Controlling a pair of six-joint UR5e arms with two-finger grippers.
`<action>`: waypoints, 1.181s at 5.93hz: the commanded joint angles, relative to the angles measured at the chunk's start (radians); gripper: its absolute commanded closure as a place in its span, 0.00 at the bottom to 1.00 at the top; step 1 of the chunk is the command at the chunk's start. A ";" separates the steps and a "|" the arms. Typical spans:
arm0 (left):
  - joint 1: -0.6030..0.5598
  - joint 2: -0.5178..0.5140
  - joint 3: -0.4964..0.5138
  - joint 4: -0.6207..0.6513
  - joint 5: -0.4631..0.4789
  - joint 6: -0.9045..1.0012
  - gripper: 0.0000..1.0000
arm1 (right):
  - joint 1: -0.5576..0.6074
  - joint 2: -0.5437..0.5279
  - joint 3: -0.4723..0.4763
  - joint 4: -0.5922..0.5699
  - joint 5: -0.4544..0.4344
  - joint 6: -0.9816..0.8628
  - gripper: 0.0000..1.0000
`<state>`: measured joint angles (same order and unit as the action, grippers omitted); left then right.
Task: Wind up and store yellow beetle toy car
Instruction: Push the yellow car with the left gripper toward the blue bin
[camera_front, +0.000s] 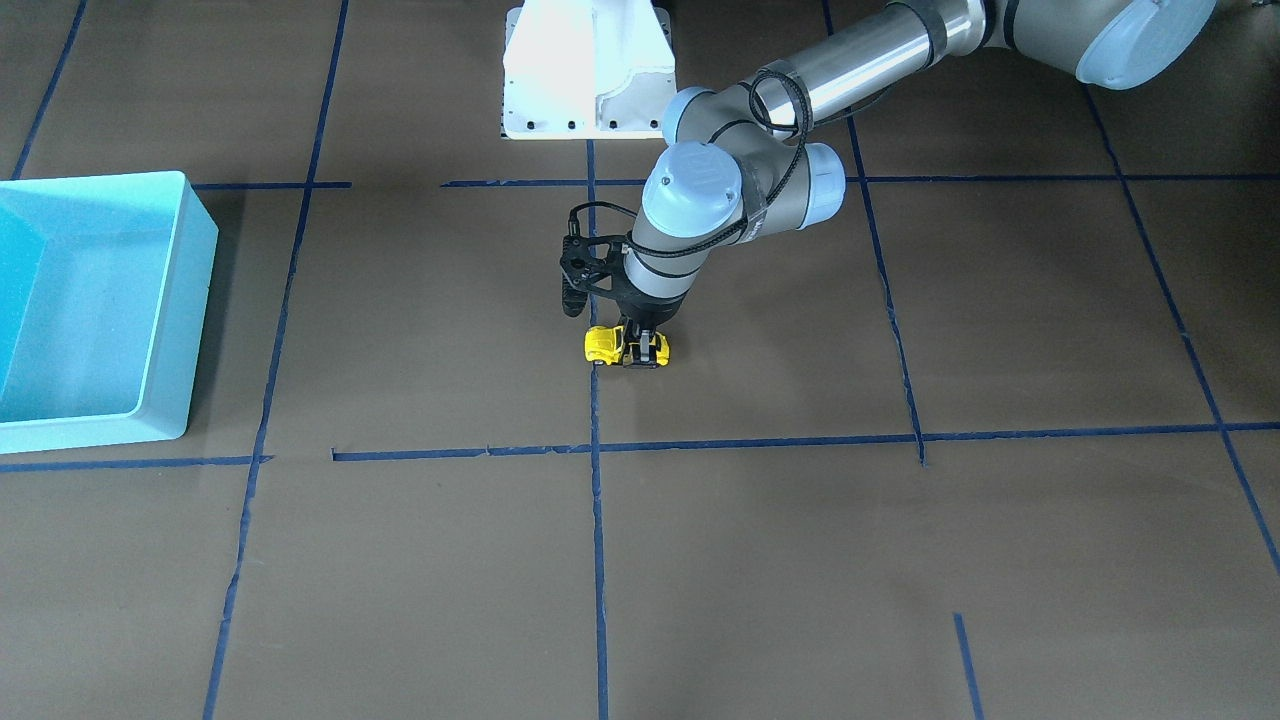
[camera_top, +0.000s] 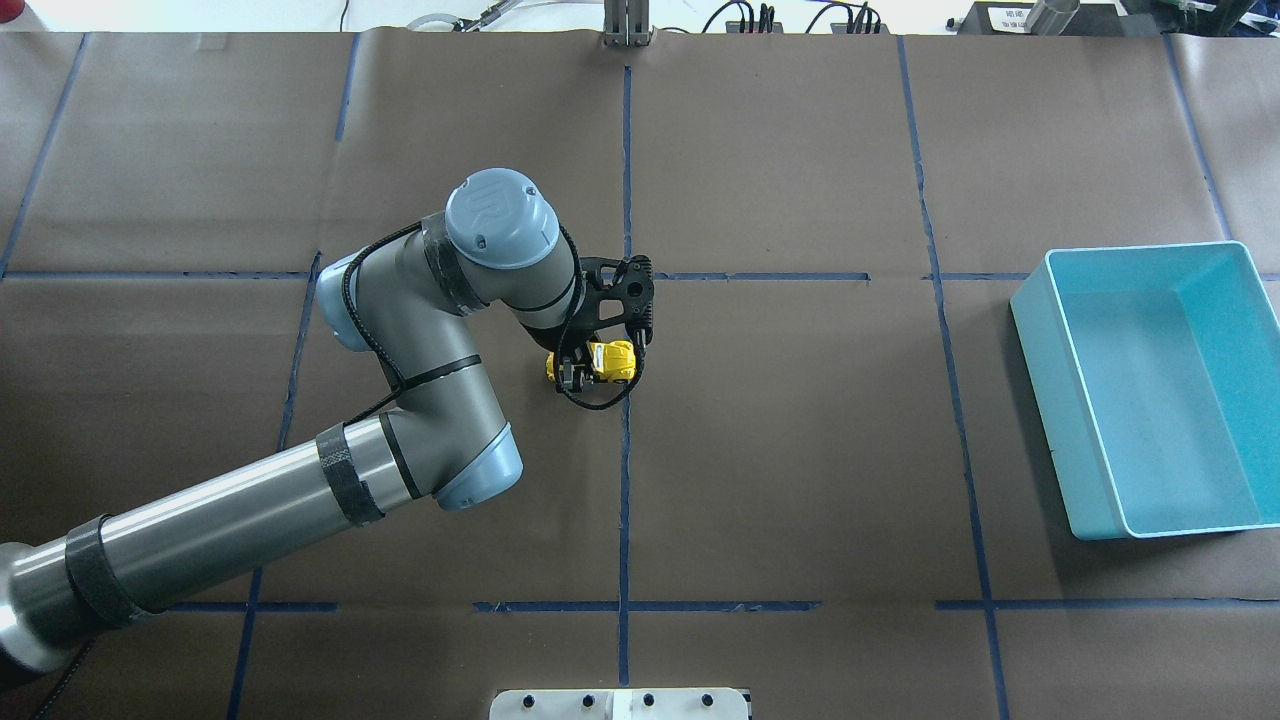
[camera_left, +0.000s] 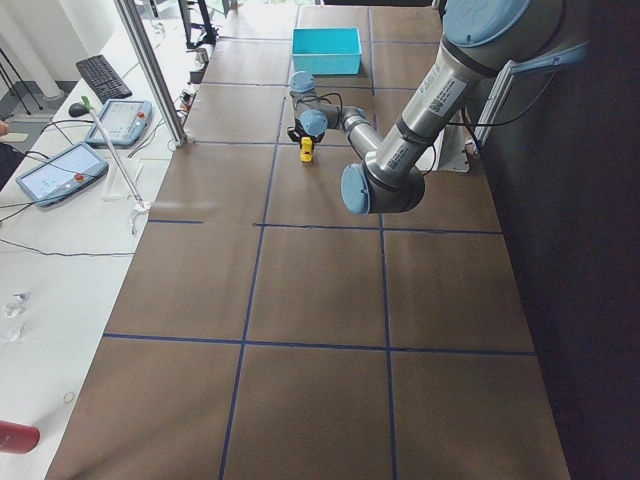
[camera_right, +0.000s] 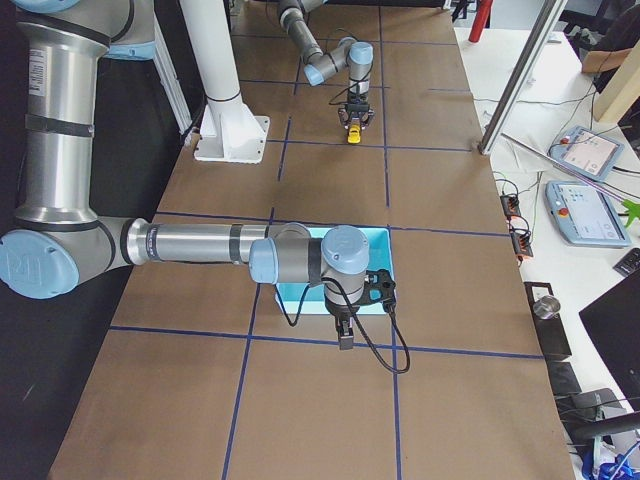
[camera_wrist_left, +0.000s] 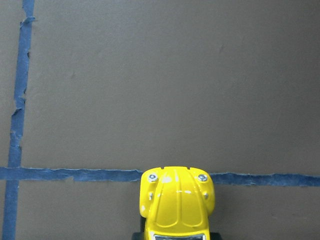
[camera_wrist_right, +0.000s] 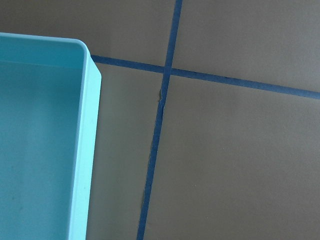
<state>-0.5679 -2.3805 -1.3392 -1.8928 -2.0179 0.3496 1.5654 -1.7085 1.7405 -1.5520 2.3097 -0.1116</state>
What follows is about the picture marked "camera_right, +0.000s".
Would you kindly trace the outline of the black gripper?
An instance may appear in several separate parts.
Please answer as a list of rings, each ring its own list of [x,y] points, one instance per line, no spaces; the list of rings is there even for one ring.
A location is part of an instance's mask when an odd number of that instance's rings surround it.
[[[326,310],[334,317],[338,345],[340,350],[350,350],[354,345],[354,333],[351,326],[351,318],[359,310],[358,305],[338,305],[332,302],[325,303]]]
[[[375,118],[375,111],[369,109],[368,102],[347,102],[344,107],[338,109],[337,113],[340,124],[346,130],[350,128],[351,117],[360,117],[362,130],[366,130]]]

